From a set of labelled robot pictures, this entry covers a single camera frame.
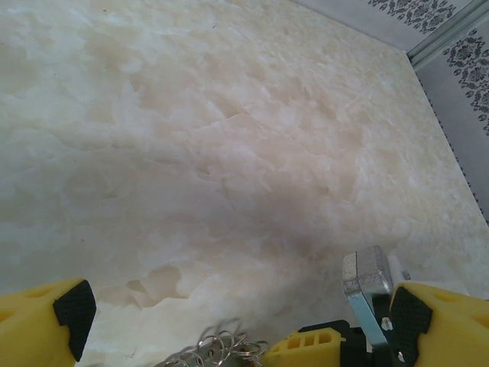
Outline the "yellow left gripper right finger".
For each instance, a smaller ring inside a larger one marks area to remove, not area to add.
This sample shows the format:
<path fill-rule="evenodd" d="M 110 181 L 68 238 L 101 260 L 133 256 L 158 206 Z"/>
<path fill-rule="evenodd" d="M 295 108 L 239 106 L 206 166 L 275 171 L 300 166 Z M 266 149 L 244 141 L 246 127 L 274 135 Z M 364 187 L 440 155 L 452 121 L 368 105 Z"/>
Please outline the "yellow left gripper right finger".
<path fill-rule="evenodd" d="M 488 365 L 488 301 L 420 283 L 397 287 L 390 320 L 406 366 Z"/>

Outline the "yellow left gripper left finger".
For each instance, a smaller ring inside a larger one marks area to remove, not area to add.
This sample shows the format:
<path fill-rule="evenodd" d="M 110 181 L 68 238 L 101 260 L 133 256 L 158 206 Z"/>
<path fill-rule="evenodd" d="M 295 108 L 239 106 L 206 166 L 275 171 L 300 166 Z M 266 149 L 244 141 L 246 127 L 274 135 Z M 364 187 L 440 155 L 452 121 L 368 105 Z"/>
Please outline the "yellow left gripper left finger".
<path fill-rule="evenodd" d="M 89 282 L 74 278 L 1 296 L 2 366 L 74 366 L 96 315 Z"/>

